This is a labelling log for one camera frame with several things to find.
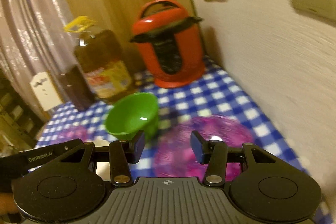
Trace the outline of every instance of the table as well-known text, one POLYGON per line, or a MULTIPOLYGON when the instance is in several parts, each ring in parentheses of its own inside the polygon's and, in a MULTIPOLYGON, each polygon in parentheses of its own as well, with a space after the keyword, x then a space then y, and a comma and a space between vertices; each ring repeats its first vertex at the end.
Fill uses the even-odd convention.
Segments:
MULTIPOLYGON (((221 114, 239 120, 250 129, 256 145, 306 172, 293 149, 251 97, 212 60, 205 57, 204 62, 206 71, 200 79, 176 89, 162 89, 154 85, 152 75, 148 71, 135 75, 139 91, 153 93, 158 98, 160 105, 158 137, 179 122, 193 116, 221 114)), ((36 148, 51 144, 62 130, 78 125, 87 129, 90 140, 96 138, 110 142, 116 140, 105 131, 103 125, 107 112, 112 107, 103 102, 97 102, 87 111, 79 112, 71 102, 61 105, 47 123, 36 148)), ((131 166, 134 178, 155 176, 152 158, 156 152, 156 144, 157 139, 147 144, 139 163, 131 166)), ((315 215, 315 221, 318 224, 333 223, 325 202, 321 203, 315 215)))

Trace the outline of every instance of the red appliance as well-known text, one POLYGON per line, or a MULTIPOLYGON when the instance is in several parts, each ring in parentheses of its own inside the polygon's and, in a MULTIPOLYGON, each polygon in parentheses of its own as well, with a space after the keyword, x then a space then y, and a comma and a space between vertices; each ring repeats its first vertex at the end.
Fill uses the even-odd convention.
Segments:
POLYGON ((177 88, 202 76, 203 51, 197 26, 200 21, 173 0, 155 0, 142 7, 139 20, 133 24, 131 42, 138 43, 146 67, 159 87, 177 88), (163 8, 146 15, 154 5, 163 8))

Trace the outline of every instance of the yellow bottle handle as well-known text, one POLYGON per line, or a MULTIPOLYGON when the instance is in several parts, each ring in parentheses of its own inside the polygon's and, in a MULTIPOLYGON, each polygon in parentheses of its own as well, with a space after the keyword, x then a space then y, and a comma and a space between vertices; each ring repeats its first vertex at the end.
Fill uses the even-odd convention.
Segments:
POLYGON ((89 19, 86 16, 79 16, 69 24, 63 27, 66 32, 75 32, 80 33, 85 31, 88 27, 96 25, 97 22, 94 20, 89 19))

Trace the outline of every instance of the bottle label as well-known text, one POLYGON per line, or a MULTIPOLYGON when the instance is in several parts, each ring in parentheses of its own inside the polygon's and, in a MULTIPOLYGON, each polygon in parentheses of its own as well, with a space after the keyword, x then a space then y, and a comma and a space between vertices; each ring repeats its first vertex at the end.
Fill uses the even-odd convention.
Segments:
POLYGON ((86 73, 90 86, 99 98, 105 99, 127 90, 132 83, 123 61, 111 62, 107 68, 99 68, 86 73))

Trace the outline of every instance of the gray base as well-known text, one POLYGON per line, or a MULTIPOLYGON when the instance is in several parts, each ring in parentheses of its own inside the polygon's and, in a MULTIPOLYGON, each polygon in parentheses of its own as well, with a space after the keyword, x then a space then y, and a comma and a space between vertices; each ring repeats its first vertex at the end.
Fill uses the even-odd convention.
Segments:
MULTIPOLYGON (((34 222, 25 220, 24 224, 34 222)), ((139 178, 129 188, 115 189, 106 203, 74 224, 256 224, 237 211, 220 189, 202 186, 197 178, 139 178)), ((302 222, 313 224, 311 220, 302 222)))

